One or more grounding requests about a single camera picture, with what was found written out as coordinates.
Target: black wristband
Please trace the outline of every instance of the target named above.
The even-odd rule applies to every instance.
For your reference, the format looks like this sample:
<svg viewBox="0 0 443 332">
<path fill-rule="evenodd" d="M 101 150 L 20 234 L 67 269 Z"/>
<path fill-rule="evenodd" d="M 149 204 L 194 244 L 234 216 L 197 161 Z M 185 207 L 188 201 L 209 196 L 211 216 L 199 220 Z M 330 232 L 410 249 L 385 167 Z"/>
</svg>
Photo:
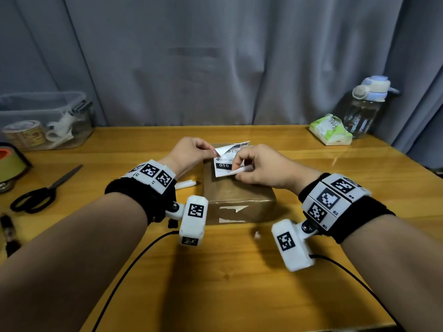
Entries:
<svg viewBox="0 0 443 332">
<path fill-rule="evenodd" d="M 152 221 L 160 222 L 165 218 L 165 210 L 172 201 L 176 201 L 175 183 L 173 179 L 163 194 L 159 194 L 149 185 L 143 184 L 134 178 L 119 178 L 110 182 L 105 194 L 119 192 L 131 197 L 143 208 L 147 216 L 147 224 Z"/>
<path fill-rule="evenodd" d="M 330 173 L 322 174 L 317 180 L 313 181 L 306 188 L 300 192 L 299 200 L 305 201 L 309 193 L 314 187 L 324 178 L 328 177 Z M 394 212 L 387 209 L 381 202 L 375 200 L 370 196 L 363 196 L 348 207 L 348 209 L 337 219 L 332 227 L 325 231 L 318 223 L 312 219 L 306 212 L 303 212 L 307 219 L 318 229 L 320 234 L 332 236 L 338 244 L 341 244 L 349 235 L 359 229 L 365 223 L 382 216 L 384 214 L 395 215 Z"/>
</svg>

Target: wooden table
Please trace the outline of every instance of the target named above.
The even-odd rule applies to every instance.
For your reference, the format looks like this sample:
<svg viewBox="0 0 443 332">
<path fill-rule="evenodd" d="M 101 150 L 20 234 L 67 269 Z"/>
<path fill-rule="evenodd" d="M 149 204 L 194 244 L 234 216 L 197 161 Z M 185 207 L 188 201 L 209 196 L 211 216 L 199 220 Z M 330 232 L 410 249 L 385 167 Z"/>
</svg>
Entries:
<svg viewBox="0 0 443 332">
<path fill-rule="evenodd" d="M 78 164 L 75 176 L 58 189 L 57 200 L 36 215 L 14 215 L 27 242 L 61 218 L 103 194 L 112 179 L 136 164 L 158 160 L 183 136 L 209 142 L 265 143 L 291 159 L 322 171 L 343 173 L 373 192 L 398 216 L 443 241 L 443 181 L 384 142 L 367 137 L 350 146 L 326 147 L 305 126 L 97 128 L 81 147 L 27 153 L 35 168 L 0 195 L 0 210 L 17 196 L 49 186 Z M 202 165 L 183 178 L 202 180 Z M 184 203 L 202 185 L 177 192 Z M 275 190 L 277 216 L 303 220 L 295 195 Z M 290 273 L 285 269 L 271 224 L 207 226 L 204 243 L 181 247 L 169 236 L 140 259 L 121 284 L 99 331 L 315 331 L 390 324 L 379 304 L 355 280 L 326 261 Z M 149 226 L 129 263 L 167 221 Z M 259 231 L 261 239 L 255 240 Z M 357 273 L 340 246 L 327 237 L 309 239 L 325 254 Z M 120 274 L 86 321 L 91 331 Z"/>
</svg>

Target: hand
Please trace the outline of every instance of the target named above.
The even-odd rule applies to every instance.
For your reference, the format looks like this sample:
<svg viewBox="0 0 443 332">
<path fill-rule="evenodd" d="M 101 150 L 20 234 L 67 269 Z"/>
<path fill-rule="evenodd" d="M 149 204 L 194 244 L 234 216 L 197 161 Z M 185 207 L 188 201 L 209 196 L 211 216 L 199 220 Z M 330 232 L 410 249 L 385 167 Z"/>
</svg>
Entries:
<svg viewBox="0 0 443 332">
<path fill-rule="evenodd" d="M 205 140 L 197 137 L 184 137 L 172 151 L 159 161 L 167 165 L 179 179 L 187 171 L 195 167 L 200 161 L 218 156 L 215 148 Z"/>
<path fill-rule="evenodd" d="M 247 184 L 261 184 L 277 189 L 288 189 L 298 195 L 322 173 L 291 161 L 271 147 L 259 144 L 242 148 L 235 156 L 232 170 L 252 164 L 254 171 L 238 173 L 235 178 Z"/>
</svg>

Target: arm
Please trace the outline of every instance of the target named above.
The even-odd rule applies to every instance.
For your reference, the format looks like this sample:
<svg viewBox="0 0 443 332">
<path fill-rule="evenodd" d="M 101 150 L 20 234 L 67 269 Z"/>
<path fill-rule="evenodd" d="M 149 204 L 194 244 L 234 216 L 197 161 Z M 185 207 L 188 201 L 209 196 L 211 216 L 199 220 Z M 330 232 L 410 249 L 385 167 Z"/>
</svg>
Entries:
<svg viewBox="0 0 443 332">
<path fill-rule="evenodd" d="M 298 195 L 321 172 L 293 162 L 266 145 L 243 148 L 254 171 L 236 178 L 249 184 L 288 189 Z M 402 219 L 380 216 L 341 244 L 368 285 L 407 331 L 440 331 L 443 326 L 443 247 Z"/>
<path fill-rule="evenodd" d="M 182 139 L 162 164 L 183 175 L 214 148 Z M 142 207 L 104 195 L 59 221 L 0 268 L 0 321 L 6 331 L 78 331 L 146 231 Z"/>
</svg>

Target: scissors blade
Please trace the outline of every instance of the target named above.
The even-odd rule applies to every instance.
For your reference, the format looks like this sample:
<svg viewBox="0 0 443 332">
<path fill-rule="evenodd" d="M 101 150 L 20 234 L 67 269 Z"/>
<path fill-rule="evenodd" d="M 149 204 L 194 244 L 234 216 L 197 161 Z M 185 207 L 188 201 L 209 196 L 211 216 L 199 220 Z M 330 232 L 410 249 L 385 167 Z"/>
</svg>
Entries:
<svg viewBox="0 0 443 332">
<path fill-rule="evenodd" d="M 74 176 L 77 173 L 77 171 L 79 171 L 82 167 L 83 167 L 83 164 L 80 164 L 78 167 L 72 169 L 70 172 L 68 172 L 66 175 L 63 175 L 62 178 L 60 178 L 54 184 L 52 184 L 48 189 L 58 188 L 60 185 L 62 185 L 64 182 L 66 182 L 69 178 Z"/>
</svg>

